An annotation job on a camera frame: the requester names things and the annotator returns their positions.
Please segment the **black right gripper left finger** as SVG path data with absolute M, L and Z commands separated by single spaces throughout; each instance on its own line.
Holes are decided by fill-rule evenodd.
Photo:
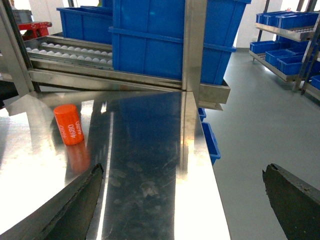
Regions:
M 104 169 L 88 168 L 32 214 L 0 235 L 2 240 L 84 240 L 93 218 Z

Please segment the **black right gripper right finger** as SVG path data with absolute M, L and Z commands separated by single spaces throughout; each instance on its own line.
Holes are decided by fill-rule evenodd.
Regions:
M 262 179 L 270 206 L 288 240 L 320 238 L 320 191 L 277 164 Z

